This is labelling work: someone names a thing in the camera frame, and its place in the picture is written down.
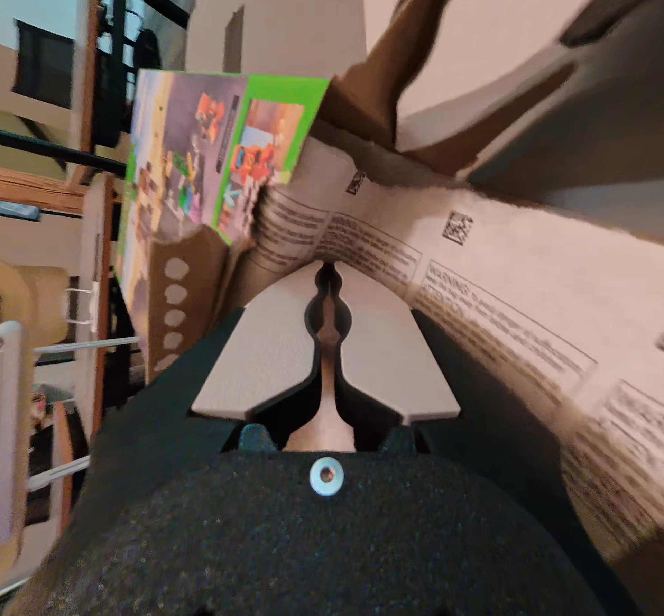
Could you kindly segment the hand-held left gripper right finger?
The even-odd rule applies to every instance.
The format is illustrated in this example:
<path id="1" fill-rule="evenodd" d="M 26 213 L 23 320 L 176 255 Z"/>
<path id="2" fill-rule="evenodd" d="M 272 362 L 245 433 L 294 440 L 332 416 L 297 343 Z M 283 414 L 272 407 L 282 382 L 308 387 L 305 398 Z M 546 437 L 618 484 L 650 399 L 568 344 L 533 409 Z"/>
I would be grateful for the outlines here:
<path id="1" fill-rule="evenodd" d="M 461 412 L 411 308 L 352 266 L 332 273 L 335 405 L 357 451 L 376 451 L 394 429 Z"/>

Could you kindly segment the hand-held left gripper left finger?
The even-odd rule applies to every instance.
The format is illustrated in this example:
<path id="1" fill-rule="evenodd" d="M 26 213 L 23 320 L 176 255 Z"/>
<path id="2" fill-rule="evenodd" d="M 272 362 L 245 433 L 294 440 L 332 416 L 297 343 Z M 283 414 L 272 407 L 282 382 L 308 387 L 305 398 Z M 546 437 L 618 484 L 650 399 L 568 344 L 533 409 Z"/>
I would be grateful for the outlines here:
<path id="1" fill-rule="evenodd" d="M 324 263 L 314 261 L 239 310 L 193 413 L 260 424 L 278 449 L 313 419 L 321 402 L 323 271 Z"/>

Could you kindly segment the large printed paper bag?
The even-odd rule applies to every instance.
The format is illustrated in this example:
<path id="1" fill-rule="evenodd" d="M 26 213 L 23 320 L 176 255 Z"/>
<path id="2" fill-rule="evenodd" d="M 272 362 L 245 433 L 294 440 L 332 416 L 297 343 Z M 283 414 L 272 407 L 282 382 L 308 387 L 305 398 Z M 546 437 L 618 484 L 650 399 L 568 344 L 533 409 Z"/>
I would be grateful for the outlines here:
<path id="1" fill-rule="evenodd" d="M 555 430 L 611 564 L 663 557 L 663 246 L 419 178 L 375 182 L 307 139 L 256 206 L 238 305 L 316 258 L 377 279 Z"/>

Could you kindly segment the green toy set box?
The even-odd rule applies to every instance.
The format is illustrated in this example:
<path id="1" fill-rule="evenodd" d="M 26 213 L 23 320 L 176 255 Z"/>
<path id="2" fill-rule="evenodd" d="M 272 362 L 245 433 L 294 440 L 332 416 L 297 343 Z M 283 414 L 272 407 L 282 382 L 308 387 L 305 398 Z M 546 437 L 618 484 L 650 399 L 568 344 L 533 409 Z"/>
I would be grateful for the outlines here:
<path id="1" fill-rule="evenodd" d="M 162 348 L 161 336 L 150 321 L 148 272 L 151 251 L 160 241 L 178 242 L 199 226 L 233 242 L 248 235 L 255 194 L 267 184 L 287 182 L 300 159 L 315 110 L 323 119 L 354 131 L 362 139 L 397 148 L 406 156 L 452 176 L 471 168 L 489 144 L 526 109 L 535 91 L 550 93 L 553 81 L 567 80 L 572 63 L 514 94 L 508 102 L 478 114 L 471 122 L 454 124 L 447 137 L 422 146 L 400 146 L 396 106 L 403 90 L 419 73 L 432 47 L 417 45 L 418 67 L 399 77 L 403 81 L 383 91 L 381 101 L 359 95 L 368 82 L 355 89 L 350 80 L 377 72 L 396 71 L 394 46 L 379 39 L 371 54 L 377 63 L 358 64 L 331 82 L 305 77 L 165 72 L 140 64 L 131 124 L 131 150 L 118 237 L 117 278 L 129 309 L 145 362 L 145 381 L 177 359 L 178 344 Z"/>

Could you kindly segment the beige chair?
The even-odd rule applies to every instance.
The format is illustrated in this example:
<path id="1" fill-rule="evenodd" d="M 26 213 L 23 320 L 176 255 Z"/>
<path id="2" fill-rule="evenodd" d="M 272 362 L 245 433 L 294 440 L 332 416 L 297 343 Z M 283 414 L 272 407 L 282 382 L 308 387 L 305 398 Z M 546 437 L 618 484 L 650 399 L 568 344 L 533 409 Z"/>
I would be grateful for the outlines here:
<path id="1" fill-rule="evenodd" d="M 68 272 L 61 267 L 1 261 L 1 321 L 21 325 L 29 348 L 51 346 L 68 334 Z"/>

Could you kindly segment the white desk lamp stand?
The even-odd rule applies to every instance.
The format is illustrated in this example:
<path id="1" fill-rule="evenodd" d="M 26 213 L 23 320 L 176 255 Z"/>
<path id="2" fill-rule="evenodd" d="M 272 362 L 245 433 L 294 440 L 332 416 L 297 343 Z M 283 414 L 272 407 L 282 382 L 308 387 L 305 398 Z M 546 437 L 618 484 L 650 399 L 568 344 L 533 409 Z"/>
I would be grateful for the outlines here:
<path id="1" fill-rule="evenodd" d="M 37 349 L 37 354 L 52 349 L 92 351 L 89 359 L 92 381 L 87 386 L 92 419 L 89 435 L 102 419 L 103 381 L 106 349 L 137 342 L 135 337 L 97 338 L 77 344 L 57 344 Z M 25 498 L 27 494 L 27 433 L 29 427 L 30 387 L 27 384 L 30 349 L 22 335 L 21 323 L 1 322 L 1 564 L 12 566 L 21 551 Z"/>

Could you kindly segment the black framed window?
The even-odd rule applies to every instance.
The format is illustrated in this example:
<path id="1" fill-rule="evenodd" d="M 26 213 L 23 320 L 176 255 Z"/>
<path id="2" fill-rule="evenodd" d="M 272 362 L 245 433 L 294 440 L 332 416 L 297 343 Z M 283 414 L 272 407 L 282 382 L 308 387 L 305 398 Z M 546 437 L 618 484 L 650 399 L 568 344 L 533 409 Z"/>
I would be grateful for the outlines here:
<path id="1" fill-rule="evenodd" d="M 15 20 L 18 58 L 12 91 L 71 108 L 74 40 Z"/>

